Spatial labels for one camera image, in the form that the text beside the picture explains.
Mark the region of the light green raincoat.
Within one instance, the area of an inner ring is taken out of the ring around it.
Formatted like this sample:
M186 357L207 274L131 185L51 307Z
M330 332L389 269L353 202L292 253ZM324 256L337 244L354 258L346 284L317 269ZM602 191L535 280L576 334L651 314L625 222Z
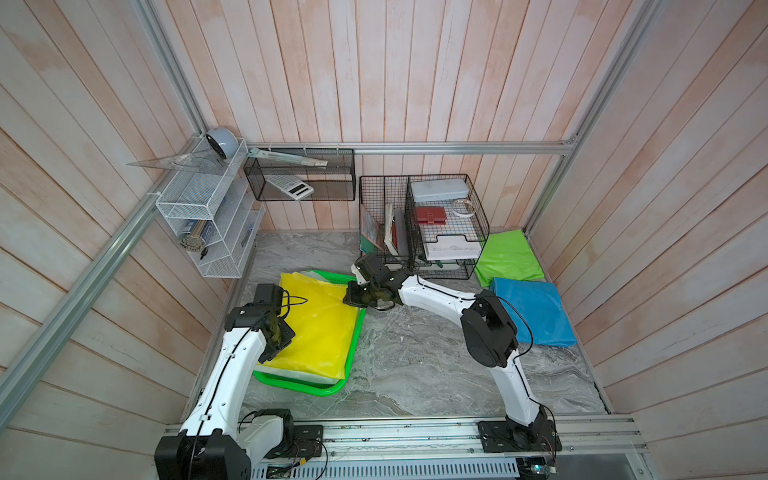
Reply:
M483 288L496 278L544 281L546 276L522 230L491 234L474 274Z

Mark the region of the blue raincoat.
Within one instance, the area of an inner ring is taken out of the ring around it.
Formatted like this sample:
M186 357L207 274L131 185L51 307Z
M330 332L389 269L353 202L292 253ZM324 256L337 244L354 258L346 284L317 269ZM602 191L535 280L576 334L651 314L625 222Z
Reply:
M519 342L563 348L578 343L554 284L494 278L491 291L503 299Z

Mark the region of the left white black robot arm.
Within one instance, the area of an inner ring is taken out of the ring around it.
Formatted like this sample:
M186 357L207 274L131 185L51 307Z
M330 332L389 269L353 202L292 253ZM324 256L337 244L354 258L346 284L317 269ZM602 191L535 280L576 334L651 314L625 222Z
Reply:
M289 472L313 457L326 458L323 429L297 429L284 408L240 412L256 365L274 359L295 332L286 319L306 298L275 284L260 285L254 299L230 311L222 346L195 407L174 436L154 453L161 479L251 479L264 459L287 458Z

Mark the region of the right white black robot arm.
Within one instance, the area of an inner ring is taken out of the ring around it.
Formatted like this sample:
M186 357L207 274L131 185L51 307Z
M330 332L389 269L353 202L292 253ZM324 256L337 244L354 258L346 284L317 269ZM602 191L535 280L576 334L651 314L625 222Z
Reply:
M505 419L480 421L486 453L539 451L556 456L562 449L556 421L533 395L523 372L513 320L521 314L489 290L469 293L421 278L408 269L392 270L375 254L365 254L351 267L344 303L387 311L396 306L420 308L461 327L470 356L489 369L501 394Z

